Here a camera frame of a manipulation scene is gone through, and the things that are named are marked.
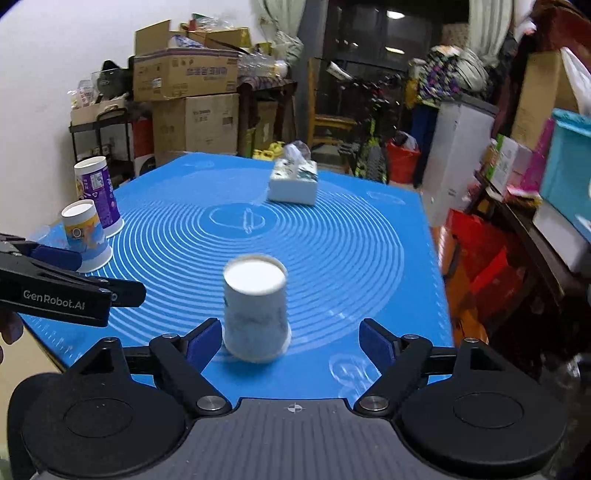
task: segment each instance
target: white paper cup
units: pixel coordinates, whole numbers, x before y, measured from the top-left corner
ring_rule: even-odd
[[[124,220],[113,192],[107,160],[105,157],[92,157],[74,165],[76,191],[80,200],[92,200],[99,214],[107,238],[119,233]]]
[[[287,321],[287,270],[266,255],[244,255],[228,262],[224,279],[223,341],[246,362],[266,363],[291,342]]]
[[[70,250],[82,256],[79,273],[89,273],[104,267],[113,257],[113,249],[92,200],[79,200],[61,211]]]

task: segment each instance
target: human hand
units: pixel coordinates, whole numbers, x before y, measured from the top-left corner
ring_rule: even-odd
[[[0,307],[0,332],[2,338],[8,345],[12,345],[22,336],[22,318],[21,316],[13,312]],[[0,364],[4,359],[4,352],[0,346]]]

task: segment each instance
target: curtain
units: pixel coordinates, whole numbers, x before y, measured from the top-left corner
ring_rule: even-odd
[[[259,3],[263,16],[275,26],[276,45],[285,50],[285,60],[292,66],[304,50],[297,31],[306,0],[259,0]]]
[[[486,67],[497,64],[512,14],[512,0],[470,0],[468,47]]]

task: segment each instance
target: purple paper cup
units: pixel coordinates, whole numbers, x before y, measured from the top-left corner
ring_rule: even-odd
[[[92,200],[107,238],[119,233],[125,224],[113,193],[105,157],[92,157],[74,165],[76,191],[80,200]]]

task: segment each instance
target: white wall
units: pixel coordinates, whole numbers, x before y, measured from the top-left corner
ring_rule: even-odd
[[[127,65],[134,32],[229,13],[257,29],[256,0],[21,0],[0,19],[0,232],[29,235],[75,200],[67,91],[104,60]]]

